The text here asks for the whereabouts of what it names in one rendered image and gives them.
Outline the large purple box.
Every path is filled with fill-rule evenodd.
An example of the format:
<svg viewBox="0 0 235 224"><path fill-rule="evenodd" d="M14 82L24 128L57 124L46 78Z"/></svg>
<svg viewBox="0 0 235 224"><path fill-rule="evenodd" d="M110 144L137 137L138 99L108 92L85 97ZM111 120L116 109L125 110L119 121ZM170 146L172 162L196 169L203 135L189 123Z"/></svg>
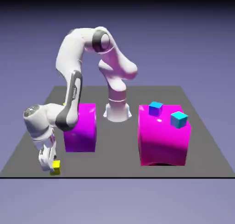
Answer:
<svg viewBox="0 0 235 224"><path fill-rule="evenodd" d="M80 104L78 123L71 130L64 132L66 152L94 152L96 147L96 104Z"/></svg>

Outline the large magenta box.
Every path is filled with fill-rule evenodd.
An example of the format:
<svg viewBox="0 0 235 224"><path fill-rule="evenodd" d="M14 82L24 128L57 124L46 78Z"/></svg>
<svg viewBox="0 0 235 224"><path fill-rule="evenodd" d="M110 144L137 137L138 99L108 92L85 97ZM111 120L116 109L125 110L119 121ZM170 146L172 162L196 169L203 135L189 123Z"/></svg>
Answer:
<svg viewBox="0 0 235 224"><path fill-rule="evenodd" d="M138 148L142 166L169 164L184 166L190 142L191 125L177 129L170 125L174 112L183 112L180 105L163 105L159 117L149 115L149 106L139 106Z"/></svg>

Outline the small cyan cube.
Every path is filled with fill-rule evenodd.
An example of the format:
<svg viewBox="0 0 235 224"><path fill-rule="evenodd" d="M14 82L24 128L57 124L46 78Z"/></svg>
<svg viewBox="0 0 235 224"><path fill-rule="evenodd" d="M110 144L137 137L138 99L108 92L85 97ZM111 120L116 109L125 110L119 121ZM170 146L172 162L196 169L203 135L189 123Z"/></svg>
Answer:
<svg viewBox="0 0 235 224"><path fill-rule="evenodd" d="M188 120L188 115L178 111L171 114L170 125L174 126L177 129L180 129L186 126Z"/></svg>

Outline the small blue cube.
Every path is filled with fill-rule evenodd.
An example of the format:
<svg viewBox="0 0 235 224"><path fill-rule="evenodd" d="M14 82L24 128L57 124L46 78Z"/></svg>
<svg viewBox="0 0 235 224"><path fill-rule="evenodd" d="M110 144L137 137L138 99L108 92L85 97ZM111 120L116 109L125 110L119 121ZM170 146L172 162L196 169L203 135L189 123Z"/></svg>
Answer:
<svg viewBox="0 0 235 224"><path fill-rule="evenodd" d="M163 103L151 102L149 105L149 115L159 117L162 113Z"/></svg>

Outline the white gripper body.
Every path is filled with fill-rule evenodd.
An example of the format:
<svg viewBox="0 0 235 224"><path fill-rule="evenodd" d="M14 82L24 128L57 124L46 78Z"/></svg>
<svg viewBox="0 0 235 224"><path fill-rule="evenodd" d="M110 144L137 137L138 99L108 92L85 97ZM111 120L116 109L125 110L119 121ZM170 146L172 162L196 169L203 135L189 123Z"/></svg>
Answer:
<svg viewBox="0 0 235 224"><path fill-rule="evenodd" d="M47 147L45 144L39 151L39 162L43 171L54 171L53 161L56 155L56 142L52 147Z"/></svg>

